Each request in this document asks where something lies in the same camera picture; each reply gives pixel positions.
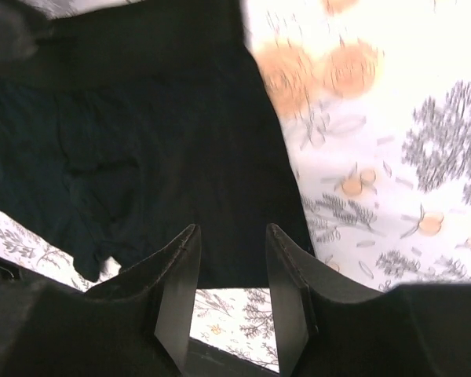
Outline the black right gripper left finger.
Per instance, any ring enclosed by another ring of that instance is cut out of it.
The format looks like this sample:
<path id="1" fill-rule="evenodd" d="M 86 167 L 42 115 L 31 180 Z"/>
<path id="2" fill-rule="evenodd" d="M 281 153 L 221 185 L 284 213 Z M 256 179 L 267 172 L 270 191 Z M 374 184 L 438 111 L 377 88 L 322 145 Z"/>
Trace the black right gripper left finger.
<path id="1" fill-rule="evenodd" d="M 0 280 L 0 376 L 179 376 L 201 256 L 188 226 L 162 250 L 86 292 Z"/>

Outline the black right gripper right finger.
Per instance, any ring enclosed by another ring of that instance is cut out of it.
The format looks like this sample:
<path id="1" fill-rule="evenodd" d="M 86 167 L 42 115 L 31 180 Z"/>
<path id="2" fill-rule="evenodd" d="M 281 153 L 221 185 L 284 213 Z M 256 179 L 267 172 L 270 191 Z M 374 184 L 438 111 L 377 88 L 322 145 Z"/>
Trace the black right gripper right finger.
<path id="1" fill-rule="evenodd" d="M 471 284 L 365 287 L 266 234 L 282 376 L 471 376 Z"/>

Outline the black underwear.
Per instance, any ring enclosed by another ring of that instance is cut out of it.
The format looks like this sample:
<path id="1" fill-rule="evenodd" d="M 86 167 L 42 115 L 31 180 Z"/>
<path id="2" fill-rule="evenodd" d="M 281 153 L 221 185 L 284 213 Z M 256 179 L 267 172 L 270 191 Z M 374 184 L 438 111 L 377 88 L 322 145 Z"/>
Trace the black underwear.
<path id="1" fill-rule="evenodd" d="M 0 211 L 90 281 L 191 224 L 201 288 L 266 287 L 270 224 L 312 252 L 240 3 L 0 1 Z"/>

